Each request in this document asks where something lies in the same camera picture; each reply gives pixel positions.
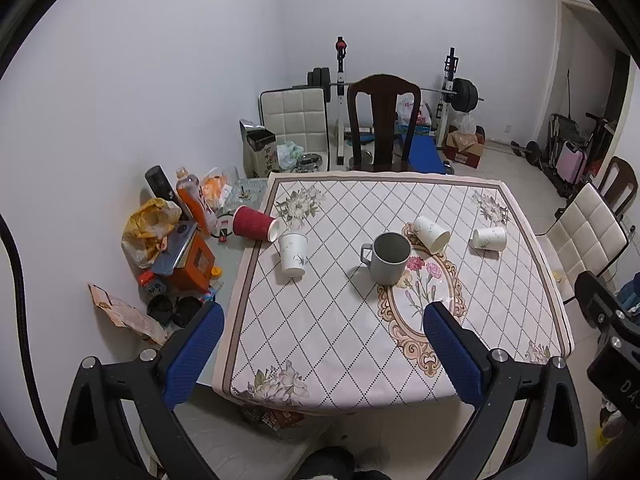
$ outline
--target chair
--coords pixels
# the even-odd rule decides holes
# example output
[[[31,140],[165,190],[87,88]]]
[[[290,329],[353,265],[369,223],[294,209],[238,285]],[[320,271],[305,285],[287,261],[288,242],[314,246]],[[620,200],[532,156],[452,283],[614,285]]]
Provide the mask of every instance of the chair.
[[[373,113],[374,131],[374,158],[373,164],[362,163],[360,151],[360,125],[356,111],[356,96],[360,93],[371,96],[371,110]],[[414,108],[409,119],[402,157],[399,162],[393,163],[394,134],[396,126],[396,103],[398,96],[402,94],[414,95]],[[409,151],[414,138],[415,124],[420,111],[422,94],[420,88],[408,81],[387,74],[376,74],[361,79],[349,86],[347,91],[347,108],[349,110],[349,123],[351,126],[351,139],[353,142],[353,168],[363,171],[413,171],[409,164]]]
[[[321,171],[329,168],[329,135],[322,87],[269,90],[260,94],[262,124],[276,136],[322,156]]]
[[[607,178],[611,173],[611,169],[616,166],[618,168],[618,174],[615,179],[609,186],[609,189],[604,191],[604,186],[607,183]],[[604,177],[602,178],[602,182],[598,186],[598,192],[602,195],[604,201],[609,204],[613,208],[616,201],[620,198],[620,196],[624,193],[625,189],[631,184],[631,193],[627,196],[622,204],[616,209],[615,215],[618,218],[620,214],[624,211],[625,207],[633,200],[638,193],[638,180],[636,179],[636,174],[634,173],[631,165],[618,156],[612,156],[609,165],[607,166],[607,171],[604,173]]]
[[[537,239],[551,270],[562,277],[558,289],[564,304],[575,297],[578,274],[590,270],[600,276],[629,244],[620,222],[592,184],[586,184]]]

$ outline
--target red ribbed cup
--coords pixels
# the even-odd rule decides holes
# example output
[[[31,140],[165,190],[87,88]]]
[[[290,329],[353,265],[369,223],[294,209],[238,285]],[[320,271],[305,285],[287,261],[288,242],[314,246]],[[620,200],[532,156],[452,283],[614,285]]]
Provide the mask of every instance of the red ribbed cup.
[[[273,242],[280,234],[280,219],[241,205],[234,213],[232,229],[236,236]]]

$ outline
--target red lid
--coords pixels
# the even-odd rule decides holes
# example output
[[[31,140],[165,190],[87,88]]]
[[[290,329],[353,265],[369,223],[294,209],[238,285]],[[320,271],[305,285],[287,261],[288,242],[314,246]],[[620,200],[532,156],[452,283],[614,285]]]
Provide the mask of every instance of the red lid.
[[[154,278],[155,274],[150,270],[145,270],[142,274],[138,276],[138,284],[140,286],[145,286],[148,282],[150,282]]]

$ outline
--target metal bolt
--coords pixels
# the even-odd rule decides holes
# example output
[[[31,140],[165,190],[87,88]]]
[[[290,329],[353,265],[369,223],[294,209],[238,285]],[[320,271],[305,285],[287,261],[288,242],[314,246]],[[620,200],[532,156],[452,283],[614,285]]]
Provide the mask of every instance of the metal bolt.
[[[140,352],[140,360],[145,362],[153,361],[157,355],[158,352],[153,348],[146,348],[142,352]]]
[[[551,364],[559,370],[562,370],[566,366],[566,361],[559,356],[555,356],[551,358]]]
[[[95,357],[85,357],[82,359],[82,368],[88,370],[89,368],[93,368],[95,366]]]
[[[503,363],[509,358],[509,354],[507,354],[507,352],[505,352],[501,348],[496,348],[491,352],[491,357],[499,363]]]

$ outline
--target mug handle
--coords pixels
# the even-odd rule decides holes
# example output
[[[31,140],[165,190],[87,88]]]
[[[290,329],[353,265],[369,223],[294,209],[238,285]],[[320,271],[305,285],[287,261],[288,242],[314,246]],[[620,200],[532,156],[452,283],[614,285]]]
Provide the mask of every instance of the mug handle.
[[[365,264],[367,267],[371,266],[371,260],[367,260],[364,257],[364,251],[372,251],[373,250],[373,245],[371,244],[362,244],[362,247],[360,248],[360,261]]]

